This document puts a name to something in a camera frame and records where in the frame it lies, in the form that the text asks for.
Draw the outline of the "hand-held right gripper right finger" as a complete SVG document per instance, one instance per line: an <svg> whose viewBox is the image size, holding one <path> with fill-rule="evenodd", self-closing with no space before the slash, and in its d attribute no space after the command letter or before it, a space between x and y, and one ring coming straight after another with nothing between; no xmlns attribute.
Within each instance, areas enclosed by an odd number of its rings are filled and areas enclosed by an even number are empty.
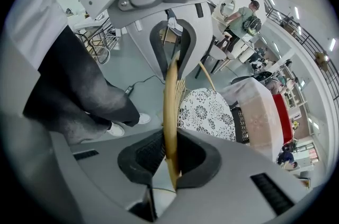
<svg viewBox="0 0 339 224"><path fill-rule="evenodd" d="M293 224L303 214L310 215L320 187L306 189L291 172L249 146L199 132L179 132L216 148L221 167L204 186L179 189L158 224ZM285 212L276 213L256 185L263 175L292 202Z"/></svg>

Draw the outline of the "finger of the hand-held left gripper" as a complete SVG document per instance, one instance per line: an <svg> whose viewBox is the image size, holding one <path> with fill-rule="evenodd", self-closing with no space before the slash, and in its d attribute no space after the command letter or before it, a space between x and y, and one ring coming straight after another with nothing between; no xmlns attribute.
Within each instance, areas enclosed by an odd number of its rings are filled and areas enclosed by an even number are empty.
<svg viewBox="0 0 339 224"><path fill-rule="evenodd" d="M208 2L169 3L178 25L183 28L178 78L186 77L208 50L212 37L212 19Z"/></svg>

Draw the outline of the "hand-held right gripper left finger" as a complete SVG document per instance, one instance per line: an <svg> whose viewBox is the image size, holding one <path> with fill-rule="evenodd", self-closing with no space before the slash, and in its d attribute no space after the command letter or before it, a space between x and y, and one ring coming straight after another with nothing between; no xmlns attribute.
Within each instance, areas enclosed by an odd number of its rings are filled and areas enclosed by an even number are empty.
<svg viewBox="0 0 339 224"><path fill-rule="evenodd" d="M154 223L153 176L164 159L161 129L69 146L51 133L59 169L82 223Z"/></svg>

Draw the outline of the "gold wire chair patterned cushion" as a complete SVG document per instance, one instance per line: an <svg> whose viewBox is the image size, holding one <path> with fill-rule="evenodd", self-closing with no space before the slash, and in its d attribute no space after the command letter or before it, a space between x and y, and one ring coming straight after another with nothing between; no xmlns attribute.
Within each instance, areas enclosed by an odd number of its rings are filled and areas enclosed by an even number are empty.
<svg viewBox="0 0 339 224"><path fill-rule="evenodd" d="M205 186L219 171L217 150L188 132L178 133L180 104L186 92L185 78L179 77L178 51L167 69L163 103L165 159L175 190Z"/></svg>

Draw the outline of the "brown seat wooden chair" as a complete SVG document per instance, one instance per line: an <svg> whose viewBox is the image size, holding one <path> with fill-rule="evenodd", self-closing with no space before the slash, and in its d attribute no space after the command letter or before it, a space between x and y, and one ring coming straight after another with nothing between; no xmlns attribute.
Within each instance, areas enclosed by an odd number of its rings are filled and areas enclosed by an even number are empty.
<svg viewBox="0 0 339 224"><path fill-rule="evenodd" d="M232 35L228 33L227 31L224 31L223 35L224 35L224 39L223 39L222 46L225 47L227 44L230 43L230 39L232 38Z"/></svg>

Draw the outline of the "table with beige floral cloth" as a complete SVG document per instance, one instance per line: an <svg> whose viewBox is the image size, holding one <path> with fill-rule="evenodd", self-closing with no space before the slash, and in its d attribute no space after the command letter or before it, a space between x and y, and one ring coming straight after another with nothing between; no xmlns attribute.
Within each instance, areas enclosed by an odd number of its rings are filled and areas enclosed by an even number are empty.
<svg viewBox="0 0 339 224"><path fill-rule="evenodd" d="M271 92L250 77L218 91L228 104L238 103L249 145L275 162L283 146L282 126Z"/></svg>

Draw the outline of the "black backpack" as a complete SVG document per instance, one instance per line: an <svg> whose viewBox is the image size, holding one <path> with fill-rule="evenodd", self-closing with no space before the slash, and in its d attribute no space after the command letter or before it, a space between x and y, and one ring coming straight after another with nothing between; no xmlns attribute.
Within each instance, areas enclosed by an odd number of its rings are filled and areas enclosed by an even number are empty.
<svg viewBox="0 0 339 224"><path fill-rule="evenodd" d="M243 29L251 36L255 36L261 29L262 22L257 16L250 16L244 23Z"/></svg>

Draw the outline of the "person's right white shoe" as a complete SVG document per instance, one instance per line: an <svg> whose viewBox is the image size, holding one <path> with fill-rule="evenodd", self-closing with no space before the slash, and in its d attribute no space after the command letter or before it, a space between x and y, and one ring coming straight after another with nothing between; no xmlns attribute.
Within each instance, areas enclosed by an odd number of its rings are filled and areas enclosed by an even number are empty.
<svg viewBox="0 0 339 224"><path fill-rule="evenodd" d="M124 129L120 125L112 122L107 133L114 137L122 137L124 135Z"/></svg>

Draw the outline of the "black open hard case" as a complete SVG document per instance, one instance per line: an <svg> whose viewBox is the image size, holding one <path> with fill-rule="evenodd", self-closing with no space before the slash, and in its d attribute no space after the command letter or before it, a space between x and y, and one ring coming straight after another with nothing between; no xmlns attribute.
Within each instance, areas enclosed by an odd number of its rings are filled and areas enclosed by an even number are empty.
<svg viewBox="0 0 339 224"><path fill-rule="evenodd" d="M261 73L257 73L251 76L242 76L242 77L237 77L231 81L231 84L238 83L240 81L243 81L248 78L254 78L258 82L260 82L263 85L266 85L266 83L273 77L273 73L270 71L263 71Z"/></svg>

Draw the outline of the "person's left white shoe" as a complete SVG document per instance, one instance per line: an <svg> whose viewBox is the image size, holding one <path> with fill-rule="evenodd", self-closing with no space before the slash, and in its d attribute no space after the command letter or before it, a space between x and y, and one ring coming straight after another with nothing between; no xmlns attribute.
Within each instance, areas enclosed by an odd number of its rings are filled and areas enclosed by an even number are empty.
<svg viewBox="0 0 339 224"><path fill-rule="evenodd" d="M151 117L148 114L145 113L139 113L139 122L138 124L147 124L151 121Z"/></svg>

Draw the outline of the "floral seat cushion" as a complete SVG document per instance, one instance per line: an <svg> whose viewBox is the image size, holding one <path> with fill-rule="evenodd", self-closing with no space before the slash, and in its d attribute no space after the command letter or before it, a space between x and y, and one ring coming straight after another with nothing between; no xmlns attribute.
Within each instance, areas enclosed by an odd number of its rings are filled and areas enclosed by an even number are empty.
<svg viewBox="0 0 339 224"><path fill-rule="evenodd" d="M216 91L200 88L181 102L177 127L236 141L235 123L225 99Z"/></svg>

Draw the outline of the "person's black trousers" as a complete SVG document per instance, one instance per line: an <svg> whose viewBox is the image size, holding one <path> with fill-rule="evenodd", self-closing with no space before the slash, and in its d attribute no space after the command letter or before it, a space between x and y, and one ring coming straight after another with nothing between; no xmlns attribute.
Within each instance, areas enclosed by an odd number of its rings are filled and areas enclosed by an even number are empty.
<svg viewBox="0 0 339 224"><path fill-rule="evenodd" d="M112 123L133 127L139 112L124 90L109 83L84 45L66 27L39 69L23 114L70 145L99 138Z"/></svg>

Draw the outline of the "red cloth-covered table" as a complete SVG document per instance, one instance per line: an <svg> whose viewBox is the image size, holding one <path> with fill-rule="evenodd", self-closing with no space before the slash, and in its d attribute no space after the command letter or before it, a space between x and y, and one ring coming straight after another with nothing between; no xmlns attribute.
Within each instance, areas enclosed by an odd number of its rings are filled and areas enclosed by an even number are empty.
<svg viewBox="0 0 339 224"><path fill-rule="evenodd" d="M283 144L285 145L293 140L292 123L289 118L288 109L282 95L275 94L272 96L279 114L281 128L283 132Z"/></svg>

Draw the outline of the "person's white shirt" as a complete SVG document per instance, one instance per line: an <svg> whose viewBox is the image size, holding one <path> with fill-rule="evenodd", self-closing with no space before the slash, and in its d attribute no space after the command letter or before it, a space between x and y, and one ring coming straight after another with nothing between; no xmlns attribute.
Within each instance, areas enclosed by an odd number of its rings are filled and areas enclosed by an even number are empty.
<svg viewBox="0 0 339 224"><path fill-rule="evenodd" d="M5 20L6 33L35 69L67 25L57 0L15 0Z"/></svg>

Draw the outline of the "round wall mirror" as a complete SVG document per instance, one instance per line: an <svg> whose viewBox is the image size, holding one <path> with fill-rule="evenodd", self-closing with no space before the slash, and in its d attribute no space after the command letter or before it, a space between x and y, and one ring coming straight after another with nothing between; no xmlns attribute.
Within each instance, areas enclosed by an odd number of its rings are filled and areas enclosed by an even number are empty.
<svg viewBox="0 0 339 224"><path fill-rule="evenodd" d="M219 11L222 16L230 16L235 10L235 0L223 0L220 4Z"/></svg>

